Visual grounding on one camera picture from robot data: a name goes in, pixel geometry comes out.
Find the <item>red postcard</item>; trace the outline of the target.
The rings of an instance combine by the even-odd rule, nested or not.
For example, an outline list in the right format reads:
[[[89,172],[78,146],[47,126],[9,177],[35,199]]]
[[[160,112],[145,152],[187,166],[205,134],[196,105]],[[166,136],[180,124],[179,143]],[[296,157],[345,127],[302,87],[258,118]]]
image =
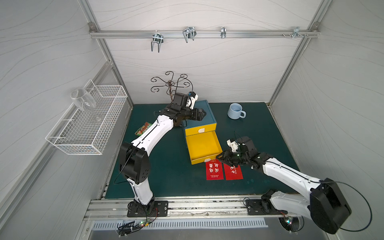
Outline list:
[[[227,181],[243,180],[243,173],[241,167],[234,167],[224,164],[225,177]]]
[[[223,180],[223,165],[218,160],[210,160],[205,162],[206,166],[206,179],[207,181]]]

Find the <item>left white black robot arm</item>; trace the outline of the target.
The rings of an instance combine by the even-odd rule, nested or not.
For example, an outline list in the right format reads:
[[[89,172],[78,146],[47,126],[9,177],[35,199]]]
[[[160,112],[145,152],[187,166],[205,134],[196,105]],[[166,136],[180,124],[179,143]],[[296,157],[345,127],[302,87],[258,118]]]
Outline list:
[[[141,136],[130,143],[122,143],[118,155],[120,174],[124,175],[135,195],[135,201],[145,207],[154,202],[150,189],[150,153],[163,136],[174,127],[181,126],[184,120],[202,121],[206,112],[195,108],[198,95],[176,93],[170,104],[159,112],[155,122]]]

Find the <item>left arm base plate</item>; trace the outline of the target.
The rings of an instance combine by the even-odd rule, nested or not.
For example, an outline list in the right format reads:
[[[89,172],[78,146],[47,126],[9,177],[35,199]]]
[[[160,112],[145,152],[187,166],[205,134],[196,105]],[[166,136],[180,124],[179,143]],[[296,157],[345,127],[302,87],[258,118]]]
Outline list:
[[[168,215],[168,201],[150,201],[148,205],[142,205],[136,200],[128,204],[127,217],[166,217]]]

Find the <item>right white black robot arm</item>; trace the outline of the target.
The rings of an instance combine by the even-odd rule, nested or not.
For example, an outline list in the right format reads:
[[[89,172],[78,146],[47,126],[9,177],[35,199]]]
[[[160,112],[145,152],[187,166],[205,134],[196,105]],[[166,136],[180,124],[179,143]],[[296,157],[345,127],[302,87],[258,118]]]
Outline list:
[[[228,140],[227,144],[229,148],[217,155],[218,161],[230,167],[247,165],[297,192],[291,195],[269,191],[262,197],[265,213],[274,209],[301,215],[328,234],[335,234],[351,215],[352,210],[335,181],[311,177],[259,152],[249,137]]]

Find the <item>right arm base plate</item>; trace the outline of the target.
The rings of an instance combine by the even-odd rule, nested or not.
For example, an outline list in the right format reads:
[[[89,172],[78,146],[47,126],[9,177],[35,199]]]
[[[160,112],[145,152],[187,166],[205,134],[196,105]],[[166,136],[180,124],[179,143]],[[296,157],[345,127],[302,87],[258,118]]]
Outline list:
[[[259,215],[286,215],[288,212],[277,210],[269,200],[243,199],[243,205],[250,216]]]

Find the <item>teal drawer cabinet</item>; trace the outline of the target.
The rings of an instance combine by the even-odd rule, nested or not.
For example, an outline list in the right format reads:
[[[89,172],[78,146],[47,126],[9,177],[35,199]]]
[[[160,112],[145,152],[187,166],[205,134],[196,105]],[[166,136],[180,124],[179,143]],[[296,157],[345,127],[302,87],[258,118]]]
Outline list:
[[[185,130],[196,130],[198,133],[215,131],[217,121],[207,100],[197,101],[194,106],[196,119],[182,121],[182,127]]]

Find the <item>yellow drawer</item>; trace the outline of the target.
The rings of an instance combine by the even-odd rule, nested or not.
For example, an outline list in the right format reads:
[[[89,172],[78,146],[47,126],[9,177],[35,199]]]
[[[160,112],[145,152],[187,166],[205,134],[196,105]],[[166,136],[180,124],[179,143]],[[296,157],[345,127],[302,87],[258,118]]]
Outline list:
[[[187,136],[186,142],[192,165],[214,160],[223,152],[215,131]]]
[[[197,134],[203,134],[207,132],[215,131],[217,127],[216,123],[208,124],[208,125],[201,125],[201,126],[190,126],[188,125],[186,128],[184,128],[185,136],[192,136]]]

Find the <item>yellow top drawer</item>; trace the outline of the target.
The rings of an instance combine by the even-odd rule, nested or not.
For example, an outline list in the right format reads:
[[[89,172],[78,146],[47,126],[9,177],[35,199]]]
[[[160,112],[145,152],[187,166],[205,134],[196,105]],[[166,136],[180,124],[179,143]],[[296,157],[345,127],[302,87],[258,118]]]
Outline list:
[[[216,123],[208,124],[208,125],[201,125],[201,126],[190,126],[188,125],[186,128],[184,128],[185,136],[192,136],[197,134],[203,134],[207,132],[215,131],[217,127]]]

